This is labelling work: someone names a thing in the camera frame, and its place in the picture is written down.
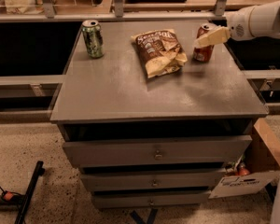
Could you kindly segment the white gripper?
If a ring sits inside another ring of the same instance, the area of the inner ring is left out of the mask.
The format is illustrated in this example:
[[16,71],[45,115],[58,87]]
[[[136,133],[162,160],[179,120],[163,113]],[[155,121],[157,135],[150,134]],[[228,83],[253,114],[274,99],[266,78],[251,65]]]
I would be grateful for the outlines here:
[[226,14],[227,27],[218,26],[207,34],[196,38],[199,44],[217,45],[227,42],[230,37],[236,41],[253,39],[250,32],[250,17],[254,7],[244,7]]

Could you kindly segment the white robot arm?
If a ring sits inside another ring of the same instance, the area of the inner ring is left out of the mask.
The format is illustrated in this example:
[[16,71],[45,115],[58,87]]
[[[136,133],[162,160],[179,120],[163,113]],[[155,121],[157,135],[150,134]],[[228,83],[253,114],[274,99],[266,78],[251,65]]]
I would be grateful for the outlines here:
[[[256,37],[280,38],[280,1],[260,6],[244,7],[226,15],[227,27],[216,26],[205,35],[194,41],[194,47],[201,49],[209,45],[226,42],[229,38],[236,41],[254,39]],[[280,224],[280,179],[270,224]]]

